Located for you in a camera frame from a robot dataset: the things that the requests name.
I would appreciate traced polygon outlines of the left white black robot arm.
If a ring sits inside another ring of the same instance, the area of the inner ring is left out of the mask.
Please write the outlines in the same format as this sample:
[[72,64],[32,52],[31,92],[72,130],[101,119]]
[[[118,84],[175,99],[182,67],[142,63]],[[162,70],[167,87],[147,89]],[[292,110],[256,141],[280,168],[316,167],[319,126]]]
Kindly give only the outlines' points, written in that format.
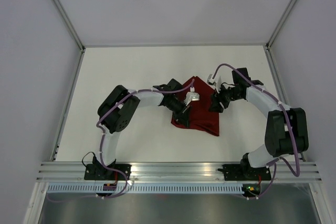
[[96,127],[102,131],[99,146],[100,164],[96,173],[104,180],[114,176],[113,163],[116,162],[116,150],[121,131],[125,130],[139,108],[163,106],[172,112],[172,118],[178,124],[190,126],[190,98],[178,99],[177,94],[186,91],[192,95],[194,79],[186,87],[171,79],[168,84],[153,86],[149,89],[129,90],[122,85],[116,86],[98,108],[99,120]]

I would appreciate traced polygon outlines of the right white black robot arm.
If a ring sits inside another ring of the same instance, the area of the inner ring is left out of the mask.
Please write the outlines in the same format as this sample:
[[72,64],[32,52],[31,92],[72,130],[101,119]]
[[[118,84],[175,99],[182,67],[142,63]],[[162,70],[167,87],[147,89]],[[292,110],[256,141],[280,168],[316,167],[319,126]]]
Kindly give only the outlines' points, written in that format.
[[299,154],[309,147],[307,118],[304,109],[293,108],[271,94],[260,80],[253,80],[246,68],[232,69],[233,85],[225,84],[216,72],[207,83],[214,86],[209,111],[222,113],[231,102],[245,100],[267,119],[264,143],[246,153],[239,172],[245,179],[254,178],[260,168],[285,162],[296,177],[300,176]]

